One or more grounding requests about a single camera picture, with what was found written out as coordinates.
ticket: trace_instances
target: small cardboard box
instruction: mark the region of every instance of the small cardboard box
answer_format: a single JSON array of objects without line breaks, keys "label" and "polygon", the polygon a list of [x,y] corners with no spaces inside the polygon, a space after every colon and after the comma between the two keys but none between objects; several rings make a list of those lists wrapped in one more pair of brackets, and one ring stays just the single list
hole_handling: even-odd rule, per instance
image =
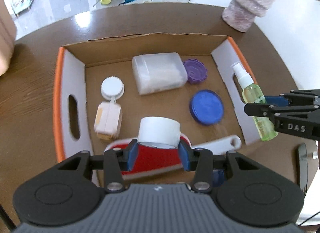
[{"label": "small cardboard box", "polygon": [[[177,52],[183,61],[200,60],[208,69],[208,78],[201,84],[186,83],[178,89],[140,96],[132,71],[132,57],[167,52]],[[125,87],[124,95],[117,100],[123,111],[120,139],[136,137],[142,118],[161,116],[178,121],[181,132],[192,145],[230,135],[239,136],[246,144],[260,140],[252,117],[244,113],[244,103],[233,80],[231,66],[238,62],[255,81],[247,61],[228,36],[153,33],[104,38],[60,48],[53,95],[58,161],[81,150],[96,155],[103,153],[106,143],[97,138],[94,121],[99,104],[105,101],[100,92],[101,83],[109,76],[120,78]],[[189,112],[190,99],[202,89],[216,92],[223,102],[224,116],[218,124],[203,126]]]}]

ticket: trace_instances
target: white plastic box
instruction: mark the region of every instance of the white plastic box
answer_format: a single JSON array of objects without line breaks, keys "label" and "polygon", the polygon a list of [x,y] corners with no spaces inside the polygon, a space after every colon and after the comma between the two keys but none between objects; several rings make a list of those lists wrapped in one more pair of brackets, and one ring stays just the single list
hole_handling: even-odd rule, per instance
[{"label": "white plastic box", "polygon": [[139,95],[183,86],[187,71],[176,52],[139,55],[132,58]]}]

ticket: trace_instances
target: purple lid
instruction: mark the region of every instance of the purple lid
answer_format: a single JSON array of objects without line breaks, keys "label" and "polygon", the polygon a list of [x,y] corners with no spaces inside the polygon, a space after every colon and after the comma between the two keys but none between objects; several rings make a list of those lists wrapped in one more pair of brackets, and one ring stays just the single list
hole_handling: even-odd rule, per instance
[{"label": "purple lid", "polygon": [[198,60],[188,59],[183,63],[190,84],[203,82],[207,78],[208,70],[204,64]]}]

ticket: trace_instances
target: blue lid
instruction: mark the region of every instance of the blue lid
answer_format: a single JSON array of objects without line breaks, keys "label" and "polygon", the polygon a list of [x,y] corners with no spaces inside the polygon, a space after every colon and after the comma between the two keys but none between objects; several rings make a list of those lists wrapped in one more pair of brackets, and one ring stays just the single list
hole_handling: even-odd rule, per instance
[{"label": "blue lid", "polygon": [[218,123],[223,117],[220,97],[211,90],[201,90],[194,94],[189,105],[192,117],[203,125]]}]

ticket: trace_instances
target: round wooden table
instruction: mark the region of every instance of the round wooden table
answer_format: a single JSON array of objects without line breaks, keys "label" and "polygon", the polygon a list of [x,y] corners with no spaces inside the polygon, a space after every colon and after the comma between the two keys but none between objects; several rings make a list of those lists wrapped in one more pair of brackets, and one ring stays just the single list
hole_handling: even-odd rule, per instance
[{"label": "round wooden table", "polygon": [[[16,41],[7,73],[0,77],[0,203],[18,223],[12,208],[14,190],[56,164],[52,132],[52,89],[60,46],[104,37],[154,32],[229,35],[238,44],[265,95],[296,89],[285,64],[254,24],[247,33],[229,27],[223,8],[201,4],[135,4],[81,13],[55,22]],[[249,157],[296,181],[294,150],[306,142],[308,184],[318,162],[312,140],[279,134]],[[0,232],[4,225],[0,222]]]}]

